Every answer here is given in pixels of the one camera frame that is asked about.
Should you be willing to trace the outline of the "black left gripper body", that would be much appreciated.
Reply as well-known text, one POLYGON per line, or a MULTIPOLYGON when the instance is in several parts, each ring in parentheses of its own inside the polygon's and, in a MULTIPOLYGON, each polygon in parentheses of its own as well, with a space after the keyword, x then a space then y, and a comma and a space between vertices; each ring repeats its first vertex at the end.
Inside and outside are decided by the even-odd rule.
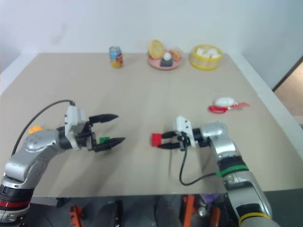
POLYGON ((92 131, 94 123, 96 123, 96 118, 89 117, 89 120, 84 124, 83 129, 76 134, 76 141, 81 148, 86 147, 89 151, 93 150, 96 152, 96 135, 92 131))

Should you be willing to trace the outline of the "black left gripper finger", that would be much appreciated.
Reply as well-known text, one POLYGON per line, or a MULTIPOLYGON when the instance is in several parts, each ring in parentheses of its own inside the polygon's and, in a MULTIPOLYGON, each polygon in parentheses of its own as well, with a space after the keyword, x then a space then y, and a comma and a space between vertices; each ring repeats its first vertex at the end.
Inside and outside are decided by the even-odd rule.
POLYGON ((125 137, 121 138, 110 138, 102 137, 99 139, 99 144, 95 145, 95 152, 107 151, 117 146, 125 140, 125 137))
POLYGON ((89 117, 90 124, 109 122, 118 118, 115 114, 100 114, 89 117))

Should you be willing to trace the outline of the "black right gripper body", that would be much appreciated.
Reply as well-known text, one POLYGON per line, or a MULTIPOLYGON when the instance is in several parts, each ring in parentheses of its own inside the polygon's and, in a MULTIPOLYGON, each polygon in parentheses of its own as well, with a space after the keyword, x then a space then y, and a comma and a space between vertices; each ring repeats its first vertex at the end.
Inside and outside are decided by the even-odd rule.
POLYGON ((178 145, 176 148, 180 149, 181 151, 187 151, 188 146, 190 145, 190 138, 185 132, 175 132, 177 135, 178 145))

